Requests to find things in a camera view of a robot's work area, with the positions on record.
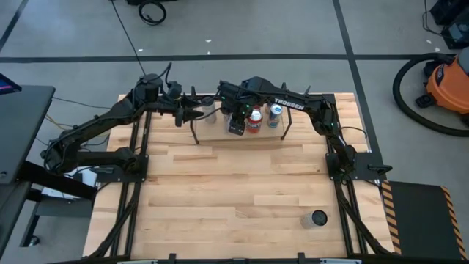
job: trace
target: gray floor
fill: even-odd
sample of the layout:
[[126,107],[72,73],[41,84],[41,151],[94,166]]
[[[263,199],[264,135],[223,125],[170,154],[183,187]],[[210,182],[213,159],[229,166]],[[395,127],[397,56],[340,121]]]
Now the gray floor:
[[[0,34],[20,2],[0,3]],[[448,52],[440,37],[421,28],[422,0],[340,0],[340,4],[355,54],[422,54],[436,48]],[[165,3],[168,19],[157,27],[143,24],[136,8],[123,0],[116,5],[140,55],[345,54],[333,2],[328,0],[179,0]],[[429,22],[434,28],[431,17]],[[0,52],[0,58],[132,55],[107,0],[29,0]],[[143,66],[157,73],[166,63]],[[467,244],[469,139],[429,131],[397,109],[391,85],[404,63],[357,62],[383,159],[394,167],[388,178],[447,186]],[[21,84],[54,85],[58,97],[101,106],[110,106],[141,75],[136,62],[0,63],[0,72]],[[278,85],[285,81],[294,91],[311,85],[312,92],[355,92],[347,60],[181,61],[174,63],[170,79],[178,80],[186,91],[194,85],[199,92],[214,92],[220,79],[239,82],[255,75]],[[422,81],[418,70],[410,73],[403,81],[405,97],[416,97]],[[102,112],[54,101],[49,114],[58,122],[75,124]],[[424,114],[459,127],[452,113],[431,109]],[[38,138],[47,141],[59,133],[45,121]],[[43,148],[35,142],[29,160],[40,162]],[[18,248],[31,209],[27,203],[0,263],[49,263],[81,256],[88,219],[41,219],[37,235],[43,242]]]

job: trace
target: black hose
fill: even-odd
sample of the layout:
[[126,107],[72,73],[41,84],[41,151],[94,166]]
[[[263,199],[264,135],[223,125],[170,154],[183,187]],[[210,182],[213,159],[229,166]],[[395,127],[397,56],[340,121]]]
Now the black hose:
[[404,75],[407,73],[408,70],[410,70],[412,67],[417,65],[420,62],[424,62],[427,60],[433,60],[436,62],[439,62],[441,64],[451,64],[454,61],[454,57],[445,55],[445,54],[439,54],[439,53],[428,53],[428,54],[423,54],[419,56],[416,59],[411,59],[408,63],[406,63],[401,70],[396,75],[396,78],[394,79],[393,83],[393,96],[394,100],[397,103],[397,106],[406,114],[408,117],[411,119],[415,120],[416,122],[420,123],[421,125],[433,130],[437,131],[440,133],[444,133],[446,135],[450,136],[461,136],[461,137],[467,137],[469,136],[469,130],[461,130],[461,129],[455,129],[455,128],[449,128],[444,125],[439,125],[435,122],[432,122],[428,120],[427,118],[422,117],[420,114],[417,114],[415,111],[413,111],[405,102],[404,99],[402,99],[401,95],[401,81],[402,78],[404,78]]
[[[161,11],[163,11],[163,17],[160,20],[157,20],[157,21],[153,20],[152,17],[150,17],[149,15],[147,15],[143,12],[144,7],[147,6],[148,4],[154,4],[159,9],[161,9]],[[165,19],[166,19],[166,8],[164,8],[164,6],[159,1],[146,0],[146,1],[142,2],[139,5],[139,16],[143,20],[143,22],[145,22],[147,25],[157,26],[157,25],[161,24],[163,21],[165,21]]]

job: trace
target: hazard stripe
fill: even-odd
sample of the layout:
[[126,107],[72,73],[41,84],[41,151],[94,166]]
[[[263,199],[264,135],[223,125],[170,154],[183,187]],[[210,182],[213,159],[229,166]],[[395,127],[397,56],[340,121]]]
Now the hazard stripe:
[[381,194],[383,195],[384,211],[386,214],[386,221],[388,222],[389,234],[393,241],[394,252],[401,253],[401,242],[399,241],[399,231],[397,231],[396,213],[394,212],[393,194],[389,181],[384,180],[381,183]]
[[462,236],[459,232],[459,225],[456,220],[456,214],[454,213],[454,206],[453,202],[451,201],[451,196],[449,195],[449,190],[444,186],[441,186],[441,189],[443,190],[443,193],[446,198],[446,204],[448,205],[449,216],[451,218],[451,223],[453,224],[454,234],[456,235],[456,242],[459,247],[459,253],[462,256],[461,259],[467,260],[468,256],[466,255],[466,252],[464,250],[464,243],[462,242]]

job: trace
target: orange vacuum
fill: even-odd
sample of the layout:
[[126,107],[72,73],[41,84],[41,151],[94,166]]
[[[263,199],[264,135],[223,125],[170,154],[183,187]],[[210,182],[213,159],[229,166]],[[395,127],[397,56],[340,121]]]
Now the orange vacuum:
[[393,83],[393,96],[397,106],[410,118],[422,125],[452,136],[469,136],[469,130],[448,128],[432,122],[414,112],[402,99],[401,81],[405,73],[420,62],[427,62],[424,74],[428,77],[426,94],[416,99],[421,108],[442,106],[461,114],[461,120],[469,125],[469,48],[457,56],[430,53],[410,60],[397,73]]

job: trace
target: wooden table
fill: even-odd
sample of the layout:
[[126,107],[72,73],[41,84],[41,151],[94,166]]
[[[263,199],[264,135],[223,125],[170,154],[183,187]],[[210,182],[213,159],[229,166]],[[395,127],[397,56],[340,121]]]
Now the wooden table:
[[[354,94],[338,93],[336,99],[341,125],[362,128]],[[167,259],[170,253],[178,259],[296,258],[298,252],[345,257],[336,193],[325,164],[325,137],[314,131],[306,114],[292,110],[292,120],[284,141],[276,137],[195,145],[188,123],[176,128],[170,115],[153,114],[132,258]],[[358,152],[368,150],[362,132],[343,133]],[[108,151],[128,146],[130,134],[131,125],[113,129]],[[120,190],[121,184],[113,183],[97,195],[84,255],[96,250],[113,226]],[[363,222],[393,251],[377,187],[355,181],[355,191]],[[327,213],[328,223],[303,229],[300,217],[318,209]],[[358,252],[355,228],[349,224]]]

